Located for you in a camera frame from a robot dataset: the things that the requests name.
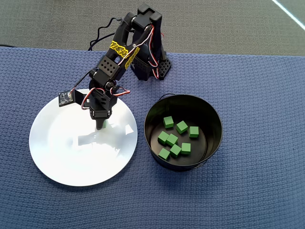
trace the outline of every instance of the black robotic arm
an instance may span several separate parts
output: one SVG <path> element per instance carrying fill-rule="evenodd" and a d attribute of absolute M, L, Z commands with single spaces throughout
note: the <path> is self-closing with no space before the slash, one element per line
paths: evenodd
<path fill-rule="evenodd" d="M 82 109 L 89 109 L 91 118 L 96 120 L 96 128 L 101 129 L 104 121 L 111 116 L 117 97 L 130 92 L 117 85 L 129 65 L 139 80 L 147 81 L 150 76 L 163 80 L 171 62 L 162 47 L 161 20 L 162 15 L 146 4 L 138 8 L 138 15 L 128 13 L 121 21 L 107 53 L 87 73 L 91 77 L 90 92 L 82 94 L 75 86 L 72 90 L 59 93 L 59 106 L 78 103 Z M 132 29 L 132 44 L 127 45 Z"/>

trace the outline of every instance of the green block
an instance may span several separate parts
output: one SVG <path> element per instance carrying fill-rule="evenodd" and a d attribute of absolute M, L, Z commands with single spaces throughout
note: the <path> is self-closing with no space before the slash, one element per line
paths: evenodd
<path fill-rule="evenodd" d="M 170 152 L 171 152 L 171 155 L 176 158 L 180 154 L 181 148 L 177 145 L 173 145 Z"/>
<path fill-rule="evenodd" d="M 103 128 L 106 128 L 106 126 L 107 126 L 107 120 L 104 121 Z"/>
<path fill-rule="evenodd" d="M 178 137 L 176 137 L 173 134 L 169 135 L 169 137 L 166 139 L 166 143 L 170 146 L 175 145 L 177 141 L 178 141 Z"/>
<path fill-rule="evenodd" d="M 199 127 L 190 126 L 189 137 L 198 137 L 198 135 L 199 135 Z"/>
<path fill-rule="evenodd" d="M 168 156 L 170 155 L 170 152 L 164 148 L 159 153 L 159 157 L 163 158 L 164 160 L 167 160 Z"/>
<path fill-rule="evenodd" d="M 162 131 L 162 132 L 160 133 L 159 137 L 158 137 L 158 142 L 160 142 L 161 144 L 165 145 L 168 136 L 169 136 L 169 135 L 168 135 L 167 133 L 165 133 L 164 131 Z"/>
<path fill-rule="evenodd" d="M 182 143 L 181 154 L 190 154 L 191 153 L 191 143 Z"/>
<path fill-rule="evenodd" d="M 173 118 L 171 116 L 165 117 L 163 123 L 165 128 L 173 127 Z"/>
<path fill-rule="evenodd" d="M 182 121 L 182 122 L 180 122 L 180 123 L 178 123 L 177 125 L 176 125 L 176 129 L 177 129 L 177 131 L 180 133 L 180 134 L 182 134 L 183 132 L 185 132 L 186 130 L 187 130 L 187 124 L 184 122 L 184 121 Z"/>

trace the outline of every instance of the gray carpet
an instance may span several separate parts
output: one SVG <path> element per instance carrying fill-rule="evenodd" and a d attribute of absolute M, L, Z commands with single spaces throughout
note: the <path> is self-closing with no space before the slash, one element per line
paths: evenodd
<path fill-rule="evenodd" d="M 305 23 L 304 0 L 282 0 Z M 47 49 L 89 48 L 97 28 L 143 0 L 1 0 L 0 43 Z M 272 0 L 148 0 L 163 14 L 169 52 L 305 55 L 305 31 Z M 117 23 L 103 31 L 115 31 Z M 107 50 L 111 38 L 94 49 Z"/>

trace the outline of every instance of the yellow label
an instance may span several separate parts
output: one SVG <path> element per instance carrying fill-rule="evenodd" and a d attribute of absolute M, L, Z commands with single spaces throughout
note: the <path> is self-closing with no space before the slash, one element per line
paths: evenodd
<path fill-rule="evenodd" d="M 123 46 L 120 46 L 117 42 L 112 41 L 110 48 L 115 50 L 121 57 L 125 57 L 128 54 L 128 50 L 125 49 Z"/>
<path fill-rule="evenodd" d="M 138 54 L 138 52 L 140 51 L 140 48 L 137 47 L 133 53 L 133 55 L 129 58 L 129 60 L 126 62 L 125 64 L 125 69 L 128 68 L 128 66 L 132 63 L 132 61 L 134 60 L 135 56 Z"/>

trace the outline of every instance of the white ceramic plate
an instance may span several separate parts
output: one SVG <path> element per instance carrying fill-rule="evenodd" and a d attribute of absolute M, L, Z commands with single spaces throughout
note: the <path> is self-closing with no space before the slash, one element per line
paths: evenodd
<path fill-rule="evenodd" d="M 120 99 L 106 122 L 97 130 L 89 110 L 78 104 L 59 107 L 56 97 L 39 112 L 30 130 L 36 166 L 52 180 L 70 186 L 95 185 L 118 174 L 134 153 L 137 124 Z"/>

